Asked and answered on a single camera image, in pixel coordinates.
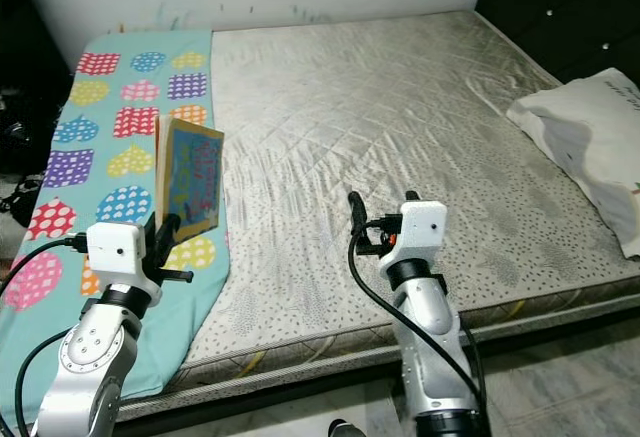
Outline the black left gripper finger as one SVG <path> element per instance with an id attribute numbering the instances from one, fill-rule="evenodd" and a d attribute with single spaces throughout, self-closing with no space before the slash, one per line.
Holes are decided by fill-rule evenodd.
<path id="1" fill-rule="evenodd" d="M 154 212 L 145 226 L 145 269 L 163 268 L 175 245 L 180 227 L 178 214 Z"/>

